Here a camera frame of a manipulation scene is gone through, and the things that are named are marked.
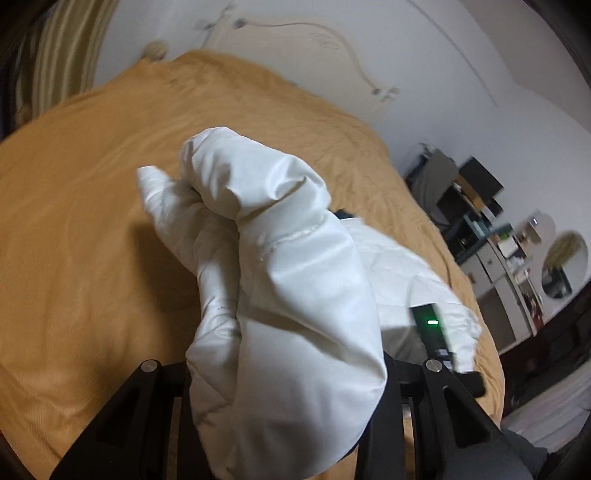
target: black mount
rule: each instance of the black mount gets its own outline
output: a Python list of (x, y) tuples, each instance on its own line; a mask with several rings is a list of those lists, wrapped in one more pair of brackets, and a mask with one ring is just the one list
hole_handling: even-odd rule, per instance
[[(359, 440), (355, 480), (403, 480), (402, 405), (412, 413), (417, 480), (531, 480), (502, 433), (441, 362), (385, 355), (388, 381)], [(214, 480), (189, 404), (184, 363), (138, 367), (75, 441), (51, 480), (164, 480), (175, 397), (181, 397), (177, 479)]]

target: cabinet drawer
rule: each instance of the cabinet drawer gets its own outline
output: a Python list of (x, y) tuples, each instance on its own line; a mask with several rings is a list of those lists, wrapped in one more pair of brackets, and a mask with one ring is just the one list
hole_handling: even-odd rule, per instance
[(488, 273), (491, 282), (494, 283), (505, 275), (505, 269), (501, 264), (501, 260), (496, 256), (490, 244), (484, 244), (476, 255), (480, 258), (482, 265), (484, 265), (484, 269)]
[(481, 297), (492, 288), (492, 283), (476, 255), (472, 255), (462, 264), (462, 271), (470, 280), (476, 298)]

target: bed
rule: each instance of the bed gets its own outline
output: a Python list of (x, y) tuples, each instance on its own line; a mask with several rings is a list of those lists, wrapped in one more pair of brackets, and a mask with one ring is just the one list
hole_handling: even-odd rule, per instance
[[(318, 65), (341, 60), (310, 79), (311, 70), (289, 69), (293, 57), (270, 54), (270, 39), (277, 52), (299, 51)], [(224, 12), (206, 46), (217, 52), (142, 60), (0, 144), (0, 430), (38, 480), (139, 363), (184, 359), (199, 322), (196, 280), (148, 224), (135, 170), (153, 164), (175, 175), (181, 144), (205, 128), (225, 125), (308, 162), (332, 209), (412, 249), (479, 312), (368, 126), (395, 108), (395, 86), (371, 80), (343, 37), (311, 21), (249, 23)], [(286, 79), (226, 53), (261, 59)], [(345, 71), (353, 80), (336, 88)], [(504, 378), (480, 320), (475, 369), (487, 393), (479, 402), (498, 423)], [(353, 465), (347, 458), (325, 477), (346, 478)]]

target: ceiling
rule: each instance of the ceiling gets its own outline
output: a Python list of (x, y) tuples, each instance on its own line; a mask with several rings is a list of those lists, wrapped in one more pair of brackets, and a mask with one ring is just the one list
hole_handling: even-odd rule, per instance
[[(460, 1), (489, 37), (515, 82), (552, 102), (591, 132), (591, 88), (584, 74), (588, 71), (581, 70), (573, 50), (541, 16), (521, 0)], [(575, 30), (570, 25), (566, 31)]]

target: wrinkled fabric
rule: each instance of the wrinkled fabric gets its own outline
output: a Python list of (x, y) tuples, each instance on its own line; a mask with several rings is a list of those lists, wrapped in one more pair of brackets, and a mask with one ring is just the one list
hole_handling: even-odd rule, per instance
[[(140, 61), (0, 144), (0, 430), (35, 478), (49, 478), (142, 361), (185, 360), (197, 281), (146, 218), (136, 170), (177, 176), (179, 146), (219, 125), (303, 159), (332, 211), (412, 250), (478, 315), (478, 403), (499, 422), (503, 372), (470, 282), (379, 136), (270, 70), (200, 50)], [(322, 478), (352, 479), (354, 464)]]
[(472, 370), (476, 316), (418, 256), (330, 213), (305, 162), (222, 127), (185, 143), (180, 170), (144, 167), (138, 183), (199, 284), (191, 407), (218, 478), (301, 479), (343, 458), (383, 392), (382, 348), (426, 357), (409, 306), (437, 303)]

